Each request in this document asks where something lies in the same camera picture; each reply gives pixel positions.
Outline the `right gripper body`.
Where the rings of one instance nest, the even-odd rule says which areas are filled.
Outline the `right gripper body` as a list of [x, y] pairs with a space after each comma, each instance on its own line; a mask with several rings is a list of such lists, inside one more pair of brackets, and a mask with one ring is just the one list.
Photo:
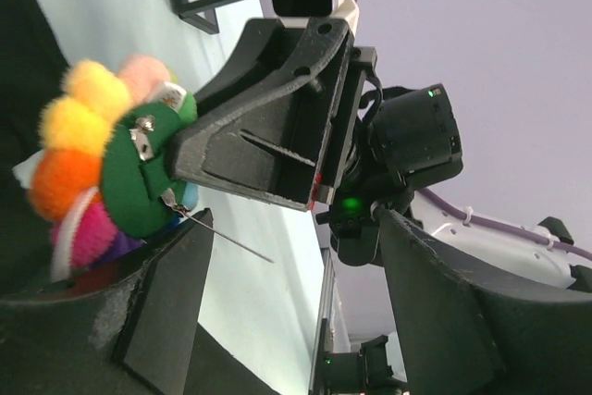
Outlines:
[[311, 202], [331, 204], [337, 192], [348, 155], [361, 102], [364, 84], [376, 77], [377, 51], [375, 47], [355, 46], [339, 95], [337, 114], [329, 121], [328, 145], [319, 173], [314, 179]]

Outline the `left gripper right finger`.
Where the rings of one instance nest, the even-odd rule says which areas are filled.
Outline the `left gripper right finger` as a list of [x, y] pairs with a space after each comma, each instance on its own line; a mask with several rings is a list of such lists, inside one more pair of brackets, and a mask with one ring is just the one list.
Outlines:
[[516, 276], [389, 210], [380, 250], [413, 394], [587, 394], [591, 297]]

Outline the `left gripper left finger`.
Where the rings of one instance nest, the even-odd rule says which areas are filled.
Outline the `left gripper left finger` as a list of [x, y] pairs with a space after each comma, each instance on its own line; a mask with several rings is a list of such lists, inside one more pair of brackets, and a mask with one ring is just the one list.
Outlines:
[[74, 278], [1, 300], [5, 394], [180, 394], [213, 215]]

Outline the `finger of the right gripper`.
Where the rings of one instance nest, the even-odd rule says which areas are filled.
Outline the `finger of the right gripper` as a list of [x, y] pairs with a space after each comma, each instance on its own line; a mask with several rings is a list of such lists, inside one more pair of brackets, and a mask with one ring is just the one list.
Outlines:
[[196, 122], [171, 139], [170, 176], [307, 210], [325, 177], [352, 48], [343, 19], [303, 28], [248, 20], [224, 67], [195, 93]]

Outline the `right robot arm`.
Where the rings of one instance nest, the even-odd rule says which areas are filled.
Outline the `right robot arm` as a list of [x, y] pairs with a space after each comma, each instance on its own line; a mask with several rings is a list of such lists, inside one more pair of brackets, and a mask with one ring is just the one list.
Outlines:
[[316, 220], [348, 265], [378, 263], [386, 241], [373, 213], [384, 207], [514, 275], [564, 289], [588, 282], [590, 269], [571, 261], [588, 252], [561, 221], [524, 228], [433, 193], [463, 168], [447, 92], [383, 88], [376, 60], [342, 19], [248, 21], [226, 65], [195, 94], [197, 121], [169, 143], [168, 174], [299, 211], [324, 204]]

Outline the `colourful pom-pom brooch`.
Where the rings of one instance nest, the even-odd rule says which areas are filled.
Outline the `colourful pom-pom brooch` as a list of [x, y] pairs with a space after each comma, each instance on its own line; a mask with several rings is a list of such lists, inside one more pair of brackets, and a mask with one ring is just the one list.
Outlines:
[[167, 171], [168, 143], [198, 117], [167, 66], [83, 60], [40, 116], [42, 149], [16, 167], [52, 227], [53, 281], [114, 260], [195, 217], [198, 186]]

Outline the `black t-shirt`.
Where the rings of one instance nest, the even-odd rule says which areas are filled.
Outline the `black t-shirt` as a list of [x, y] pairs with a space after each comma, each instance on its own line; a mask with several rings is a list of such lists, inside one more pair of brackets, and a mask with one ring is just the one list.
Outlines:
[[1, 291], [30, 285], [49, 262], [48, 222], [13, 168], [39, 149], [38, 118], [68, 68], [37, 0], [1, 0]]

